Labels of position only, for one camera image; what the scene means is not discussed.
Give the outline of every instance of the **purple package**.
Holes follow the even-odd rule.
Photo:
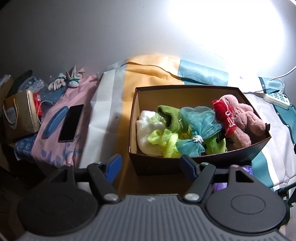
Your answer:
[[[242,166],[242,168],[247,171],[250,175],[253,175],[253,170],[251,166]],[[227,183],[214,183],[213,191],[217,192],[227,187]]]

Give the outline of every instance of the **open box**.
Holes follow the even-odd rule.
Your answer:
[[[214,85],[164,85],[136,88],[131,111],[129,133],[129,156],[137,175],[165,175],[180,172],[178,158],[164,158],[143,154],[137,146],[136,121],[143,110],[156,111],[159,105],[168,105],[175,108],[207,106],[213,109],[212,100],[219,99],[226,94],[234,95],[239,103],[250,106],[251,103],[244,94],[234,87]],[[229,167],[232,164],[246,165],[258,155],[271,138],[269,125],[263,136],[255,136],[250,131],[252,145],[243,149],[236,149],[230,141],[226,142],[227,152],[214,155],[193,157],[197,163],[209,162],[217,167]]]

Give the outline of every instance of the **smartphone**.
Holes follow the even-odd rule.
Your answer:
[[[80,105],[71,106],[69,108],[68,113],[65,117],[61,132],[59,134],[58,142],[74,141],[83,107],[84,105],[80,104]]]

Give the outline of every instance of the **green plush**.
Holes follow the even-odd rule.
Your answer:
[[[217,143],[216,139],[219,137],[219,133],[213,135],[212,137],[205,139],[203,141],[203,145],[206,144],[207,148],[205,150],[205,153],[207,155],[212,154],[219,154],[226,152],[226,140],[225,138],[221,140],[219,143]]]
[[[188,123],[181,117],[180,109],[167,105],[160,105],[157,107],[157,113],[165,119],[165,126],[172,133],[177,131],[182,133],[188,132]]]

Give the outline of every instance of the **white wall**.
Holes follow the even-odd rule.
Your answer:
[[[0,11],[0,76],[32,69],[48,80],[72,65],[94,74],[159,53],[242,77],[296,65],[289,0],[11,0]],[[294,103],[296,71],[283,78]]]

